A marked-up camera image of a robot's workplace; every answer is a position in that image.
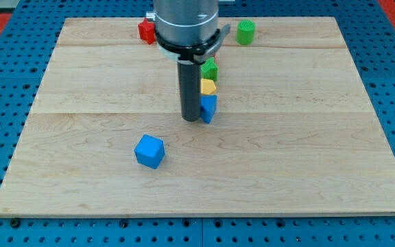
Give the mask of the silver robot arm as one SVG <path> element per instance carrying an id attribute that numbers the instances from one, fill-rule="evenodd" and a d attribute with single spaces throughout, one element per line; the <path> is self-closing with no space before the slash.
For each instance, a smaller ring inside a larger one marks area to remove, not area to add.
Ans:
<path id="1" fill-rule="evenodd" d="M 155 23 L 156 34 L 168 43 L 199 45 L 217 30 L 217 0 L 154 0 L 145 18 Z"/>

